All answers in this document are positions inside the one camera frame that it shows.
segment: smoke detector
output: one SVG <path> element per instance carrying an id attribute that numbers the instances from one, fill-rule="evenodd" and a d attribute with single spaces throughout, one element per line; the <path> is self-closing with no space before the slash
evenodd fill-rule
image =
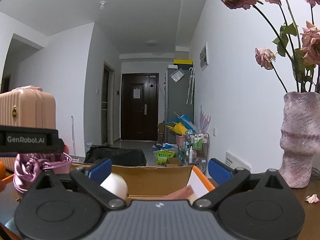
<path id="1" fill-rule="evenodd" d="M 100 2 L 100 10 L 102 10 L 104 8 L 104 5 L 106 4 L 106 1 L 102 1 Z"/>
<path id="2" fill-rule="evenodd" d="M 154 47 L 154 46 L 157 46 L 159 43 L 157 41 L 148 41 L 147 42 L 147 45 L 150 46 L 150 47 Z"/>

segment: flower vase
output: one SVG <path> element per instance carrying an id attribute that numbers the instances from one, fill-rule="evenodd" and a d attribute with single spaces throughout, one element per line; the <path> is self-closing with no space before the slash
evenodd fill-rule
<path id="1" fill-rule="evenodd" d="M 280 147 L 284 150 L 280 174 L 291 188 L 308 185 L 313 155 L 320 153 L 320 95 L 289 92 L 284 95 Z"/>

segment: orange fruit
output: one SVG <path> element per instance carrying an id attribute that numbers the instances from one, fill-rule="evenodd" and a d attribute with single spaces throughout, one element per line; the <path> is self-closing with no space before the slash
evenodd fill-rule
<path id="1" fill-rule="evenodd" d="M 2 162 L 0 162 L 0 179 L 4 179 L 5 177 L 5 166 L 3 165 Z"/>

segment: metal rolling cart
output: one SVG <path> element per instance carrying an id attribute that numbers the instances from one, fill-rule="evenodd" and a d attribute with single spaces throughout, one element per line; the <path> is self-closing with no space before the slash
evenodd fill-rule
<path id="1" fill-rule="evenodd" d="M 195 138 L 201 138 L 202 145 L 199 147 L 199 144 L 195 143 Z M 210 136 L 208 133 L 190 133 L 185 135 L 185 143 L 184 147 L 179 146 L 179 158 L 181 163 L 184 166 L 194 166 L 196 165 L 203 174 L 206 175 L 207 165 L 208 165 L 208 157 L 209 157 L 209 145 L 210 145 Z M 196 151 L 196 157 L 191 158 L 188 153 L 190 152 L 190 148 L 193 148 L 193 151 Z"/>

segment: gray refrigerator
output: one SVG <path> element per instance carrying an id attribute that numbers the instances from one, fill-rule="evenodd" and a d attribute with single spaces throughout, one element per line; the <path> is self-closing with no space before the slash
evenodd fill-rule
<path id="1" fill-rule="evenodd" d="M 187 103 L 188 88 L 189 88 L 189 76 L 191 70 L 183 70 L 183 77 L 175 82 L 171 75 L 176 69 L 168 68 L 165 75 L 165 111 L 164 122 L 167 123 L 177 118 L 178 115 L 187 114 L 190 120 L 193 122 L 194 113 L 194 101 L 190 104 L 191 91 L 189 102 Z M 167 143 L 176 143 L 175 134 L 169 129 L 164 130 L 164 141 Z"/>

